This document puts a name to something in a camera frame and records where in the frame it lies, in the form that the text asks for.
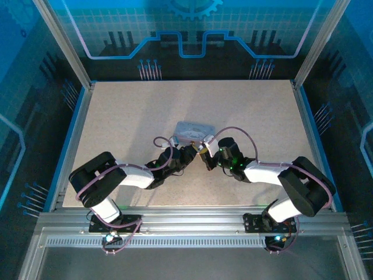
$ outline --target gray object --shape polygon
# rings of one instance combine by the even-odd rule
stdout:
[[[195,124],[186,121],[179,121],[176,125],[174,136],[176,136],[181,145],[189,145],[192,141],[202,144],[207,135],[215,135],[215,127],[207,124]]]

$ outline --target enclosure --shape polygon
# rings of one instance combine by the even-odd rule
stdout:
[[[372,11],[365,0],[0,1],[3,278],[370,279]],[[269,254],[275,234],[246,233],[242,216],[285,190],[196,158],[154,190],[111,193],[143,223],[106,257],[69,175],[104,151],[157,159],[153,138],[179,121],[240,127],[263,161],[305,156],[336,186],[333,204],[300,216],[292,249]],[[224,135],[254,156],[244,134]]]

